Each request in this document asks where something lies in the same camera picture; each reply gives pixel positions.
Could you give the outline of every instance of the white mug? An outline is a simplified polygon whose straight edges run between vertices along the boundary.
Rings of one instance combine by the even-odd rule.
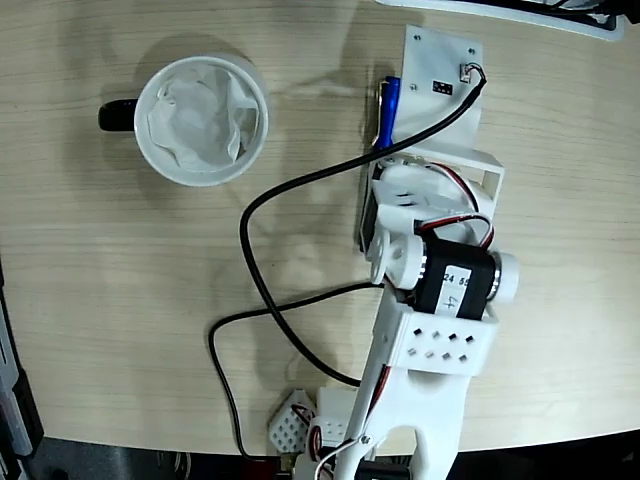
[[[158,91],[178,69],[189,64],[206,64],[227,69],[244,82],[258,104],[256,131],[245,151],[234,163],[215,171],[191,172],[180,168],[175,157],[168,150],[156,145],[149,133],[146,117],[157,102]],[[147,82],[137,99],[115,100],[100,107],[98,124],[102,130],[108,132],[133,131],[142,155],[163,177],[191,187],[219,185],[241,175],[262,151],[269,130],[267,89],[253,64],[242,57],[228,53],[187,57],[158,71]]]

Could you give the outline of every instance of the blue marker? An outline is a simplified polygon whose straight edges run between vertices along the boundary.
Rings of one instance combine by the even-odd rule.
[[[400,98],[400,79],[398,77],[386,77],[380,82],[378,91],[378,134],[373,144],[374,150],[393,145],[391,133],[398,111]]]

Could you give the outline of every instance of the white tissue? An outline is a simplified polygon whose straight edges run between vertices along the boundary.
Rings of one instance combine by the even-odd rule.
[[[232,165],[253,139],[258,104],[228,70],[190,66],[167,80],[157,97],[147,114],[151,140],[185,170],[211,172]]]

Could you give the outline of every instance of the wooden table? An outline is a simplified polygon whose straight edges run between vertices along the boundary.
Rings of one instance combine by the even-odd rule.
[[[234,452],[205,348],[209,325],[259,306],[240,213],[285,179],[363,150],[369,87],[401,71],[405,24],[484,44],[478,147],[507,167],[498,241],[517,301],[472,382],[463,449],[640,428],[640,29],[610,44],[372,0],[8,0],[0,16],[0,253],[19,353],[49,436]],[[165,181],[101,103],[172,60],[247,56],[272,92],[264,153],[241,178]],[[353,243],[357,172],[288,193],[252,226],[278,299],[367,276]],[[378,292],[288,314],[311,348],[361,373]],[[293,387],[328,383],[266,317],[219,345],[248,450]],[[387,452],[406,452],[399,434]]]

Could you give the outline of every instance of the black mug handle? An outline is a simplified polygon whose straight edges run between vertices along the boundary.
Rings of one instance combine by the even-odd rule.
[[[138,100],[114,100],[98,111],[98,125],[105,132],[133,132],[133,116]]]

